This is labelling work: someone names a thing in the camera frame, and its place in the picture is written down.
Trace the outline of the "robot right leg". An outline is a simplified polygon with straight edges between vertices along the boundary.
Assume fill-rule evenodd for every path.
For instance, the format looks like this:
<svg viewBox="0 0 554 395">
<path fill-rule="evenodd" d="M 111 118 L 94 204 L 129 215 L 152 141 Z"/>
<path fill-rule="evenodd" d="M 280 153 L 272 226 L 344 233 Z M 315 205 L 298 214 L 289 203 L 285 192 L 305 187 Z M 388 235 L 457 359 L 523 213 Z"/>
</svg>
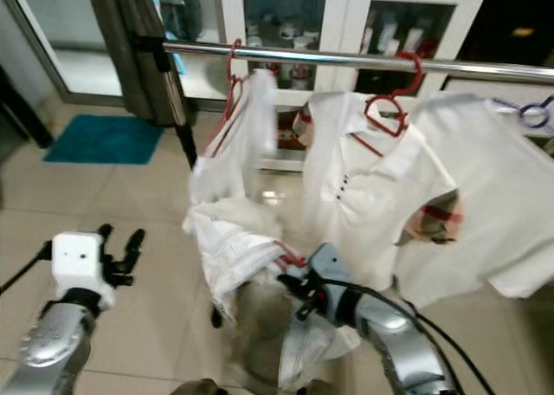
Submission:
<svg viewBox="0 0 554 395">
<path fill-rule="evenodd" d="M 310 380 L 304 387 L 294 392 L 294 395 L 338 395 L 338 390 L 335 385 L 325 380 L 313 379 Z"/>
</svg>

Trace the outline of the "white glass door cabinet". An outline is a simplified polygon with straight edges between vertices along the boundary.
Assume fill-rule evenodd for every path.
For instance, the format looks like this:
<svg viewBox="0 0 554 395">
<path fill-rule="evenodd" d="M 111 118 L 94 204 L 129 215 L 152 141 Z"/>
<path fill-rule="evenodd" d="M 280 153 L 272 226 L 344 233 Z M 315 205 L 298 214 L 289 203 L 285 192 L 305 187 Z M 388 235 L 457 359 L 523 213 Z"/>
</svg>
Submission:
<svg viewBox="0 0 554 395">
<path fill-rule="evenodd" d="M 452 60 L 478 14 L 483 0 L 219 0 L 227 42 L 247 48 L 307 49 L 350 55 L 415 52 L 423 60 Z M 293 111 L 310 94 L 341 91 L 373 95 L 372 83 L 383 92 L 405 87 L 412 73 L 368 68 L 292 65 L 272 60 L 237 60 L 237 73 L 268 68 L 278 82 L 277 105 Z M 424 74 L 418 90 L 398 95 L 410 107 L 416 99 L 436 93 L 446 74 Z"/>
</svg>

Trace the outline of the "cream denim jeans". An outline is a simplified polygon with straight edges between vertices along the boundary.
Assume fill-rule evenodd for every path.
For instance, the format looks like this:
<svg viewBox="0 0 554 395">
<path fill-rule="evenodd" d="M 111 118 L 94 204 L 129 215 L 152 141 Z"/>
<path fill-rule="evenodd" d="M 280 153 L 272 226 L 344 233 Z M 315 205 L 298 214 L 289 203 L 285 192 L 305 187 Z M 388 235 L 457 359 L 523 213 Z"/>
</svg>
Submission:
<svg viewBox="0 0 554 395">
<path fill-rule="evenodd" d="M 282 228 L 265 206 L 246 197 L 194 204 L 184 230 L 195 237 L 211 304 L 224 320 L 227 371 L 246 390 L 293 394 L 360 345 L 351 328 L 294 317 L 300 301 L 277 276 L 307 269 L 282 263 L 274 244 Z"/>
</svg>

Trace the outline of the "teal floor mat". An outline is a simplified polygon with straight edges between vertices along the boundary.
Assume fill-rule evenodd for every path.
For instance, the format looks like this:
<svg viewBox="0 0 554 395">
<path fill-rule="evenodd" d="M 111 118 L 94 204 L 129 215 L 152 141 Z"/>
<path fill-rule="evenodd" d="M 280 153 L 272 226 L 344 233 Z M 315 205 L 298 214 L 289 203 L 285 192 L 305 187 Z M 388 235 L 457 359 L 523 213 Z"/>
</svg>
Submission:
<svg viewBox="0 0 554 395">
<path fill-rule="evenodd" d="M 66 125 L 43 160 L 51 163 L 146 165 L 163 128 L 133 115 L 78 114 Z"/>
</svg>

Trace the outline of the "robot leg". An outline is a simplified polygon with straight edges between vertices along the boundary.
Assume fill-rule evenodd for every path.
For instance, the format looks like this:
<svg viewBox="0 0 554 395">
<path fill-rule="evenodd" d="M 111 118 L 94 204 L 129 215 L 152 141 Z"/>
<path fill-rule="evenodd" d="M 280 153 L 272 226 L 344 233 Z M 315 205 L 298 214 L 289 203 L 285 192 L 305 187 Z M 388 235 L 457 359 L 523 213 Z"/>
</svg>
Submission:
<svg viewBox="0 0 554 395">
<path fill-rule="evenodd" d="M 335 385 L 325 380 L 313 379 L 310 380 L 304 387 L 294 392 L 294 395 L 338 395 L 338 390 Z"/>
<path fill-rule="evenodd" d="M 182 383 L 169 395 L 227 395 L 227 392 L 213 379 L 199 379 Z"/>
</svg>

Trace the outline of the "large white shirt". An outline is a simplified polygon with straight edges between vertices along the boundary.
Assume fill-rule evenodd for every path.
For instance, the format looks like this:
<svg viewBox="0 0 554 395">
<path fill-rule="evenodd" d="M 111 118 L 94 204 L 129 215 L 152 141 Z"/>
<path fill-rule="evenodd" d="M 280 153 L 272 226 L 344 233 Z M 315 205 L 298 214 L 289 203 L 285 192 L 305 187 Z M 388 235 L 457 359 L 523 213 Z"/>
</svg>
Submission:
<svg viewBox="0 0 554 395">
<path fill-rule="evenodd" d="M 464 217 L 450 243 L 400 248 L 400 295 L 428 307 L 490 285 L 527 299 L 554 282 L 554 158 L 478 95 L 437 94 L 410 122 L 454 178 Z"/>
</svg>

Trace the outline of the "dark grey curtain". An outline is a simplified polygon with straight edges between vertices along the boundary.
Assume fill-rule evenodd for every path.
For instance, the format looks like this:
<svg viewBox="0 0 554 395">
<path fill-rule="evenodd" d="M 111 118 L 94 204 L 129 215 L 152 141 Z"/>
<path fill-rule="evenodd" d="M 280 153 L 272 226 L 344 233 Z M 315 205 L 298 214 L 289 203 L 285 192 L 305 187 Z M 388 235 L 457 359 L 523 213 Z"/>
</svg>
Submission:
<svg viewBox="0 0 554 395">
<path fill-rule="evenodd" d="M 91 0 L 128 113 L 155 126 L 185 126 L 177 64 L 164 49 L 154 0 Z"/>
</svg>

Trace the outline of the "chrome black garment rack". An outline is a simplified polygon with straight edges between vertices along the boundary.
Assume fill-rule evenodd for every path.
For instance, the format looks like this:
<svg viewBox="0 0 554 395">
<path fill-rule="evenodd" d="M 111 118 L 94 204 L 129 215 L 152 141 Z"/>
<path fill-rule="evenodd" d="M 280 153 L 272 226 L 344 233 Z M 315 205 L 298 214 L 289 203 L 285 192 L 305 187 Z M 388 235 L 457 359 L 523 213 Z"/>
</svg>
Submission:
<svg viewBox="0 0 554 395">
<path fill-rule="evenodd" d="M 178 42 L 163 37 L 128 37 L 128 46 L 143 54 L 153 55 L 159 71 L 173 71 L 171 55 L 194 54 L 226 57 L 226 60 L 273 60 L 297 65 L 368 68 L 413 73 L 413 62 L 385 55 L 350 55 L 285 48 L 237 48 L 221 43 Z M 554 68 L 511 65 L 511 63 L 467 62 L 467 60 L 421 60 L 423 73 L 443 73 L 474 77 L 488 81 L 521 81 L 554 86 Z M 554 148 L 554 134 L 545 146 Z M 305 154 L 301 151 L 277 152 L 276 157 L 262 159 L 263 171 L 301 172 Z"/>
</svg>

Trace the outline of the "purple clothes hanger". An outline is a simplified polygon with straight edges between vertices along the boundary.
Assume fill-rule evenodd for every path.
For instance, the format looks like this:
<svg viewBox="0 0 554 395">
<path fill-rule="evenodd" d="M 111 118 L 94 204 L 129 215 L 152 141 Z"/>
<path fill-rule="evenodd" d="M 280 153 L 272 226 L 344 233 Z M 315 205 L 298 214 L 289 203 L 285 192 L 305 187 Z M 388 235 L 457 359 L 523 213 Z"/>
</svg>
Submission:
<svg viewBox="0 0 554 395">
<path fill-rule="evenodd" d="M 544 130 L 554 134 L 554 113 L 551 113 L 551 106 L 554 105 L 554 94 L 549 95 L 541 102 L 525 103 L 525 105 L 514 105 L 507 100 L 493 98 L 493 102 L 499 107 L 502 113 L 514 115 L 520 126 L 530 130 Z M 527 115 L 530 111 L 538 111 L 539 120 L 531 122 Z"/>
</svg>

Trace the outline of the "robot left leg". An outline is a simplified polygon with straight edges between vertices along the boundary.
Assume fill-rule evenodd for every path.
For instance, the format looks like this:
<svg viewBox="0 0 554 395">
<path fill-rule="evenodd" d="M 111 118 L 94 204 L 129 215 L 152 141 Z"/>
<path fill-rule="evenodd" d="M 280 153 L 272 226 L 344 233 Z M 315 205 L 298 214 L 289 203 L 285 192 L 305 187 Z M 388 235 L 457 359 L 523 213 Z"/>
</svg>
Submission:
<svg viewBox="0 0 554 395">
<path fill-rule="evenodd" d="M 227 395 L 227 392 L 213 379 L 199 379 L 182 383 L 169 395 Z"/>
</svg>

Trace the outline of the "black desk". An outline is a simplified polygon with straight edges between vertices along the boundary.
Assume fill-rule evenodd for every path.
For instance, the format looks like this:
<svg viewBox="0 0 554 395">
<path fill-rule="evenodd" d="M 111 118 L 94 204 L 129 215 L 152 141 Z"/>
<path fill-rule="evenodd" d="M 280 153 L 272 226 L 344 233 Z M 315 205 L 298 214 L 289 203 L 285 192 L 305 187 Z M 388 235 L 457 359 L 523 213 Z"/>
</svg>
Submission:
<svg viewBox="0 0 554 395">
<path fill-rule="evenodd" d="M 20 95 L 15 86 L 12 85 L 10 79 L 4 73 L 0 74 L 0 89 L 1 89 L 1 107 L 3 112 L 10 115 L 13 121 L 25 133 L 25 138 L 29 138 L 39 148 L 49 149 L 55 142 L 55 138 L 40 121 L 38 114 L 32 109 L 22 95 Z"/>
</svg>

